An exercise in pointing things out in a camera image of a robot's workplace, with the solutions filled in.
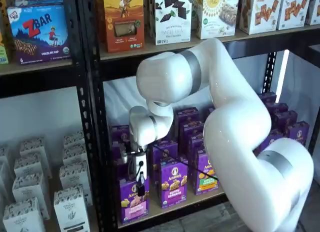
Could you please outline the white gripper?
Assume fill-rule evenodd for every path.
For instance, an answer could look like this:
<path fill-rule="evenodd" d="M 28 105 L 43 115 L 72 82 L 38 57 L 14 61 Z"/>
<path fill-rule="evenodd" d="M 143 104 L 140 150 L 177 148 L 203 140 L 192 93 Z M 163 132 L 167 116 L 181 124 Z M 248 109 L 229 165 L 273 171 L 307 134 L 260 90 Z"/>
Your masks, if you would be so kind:
<path fill-rule="evenodd" d="M 134 152 L 128 162 L 128 178 L 137 182 L 137 195 L 145 195 L 145 180 L 148 176 L 147 154 L 145 152 Z"/>

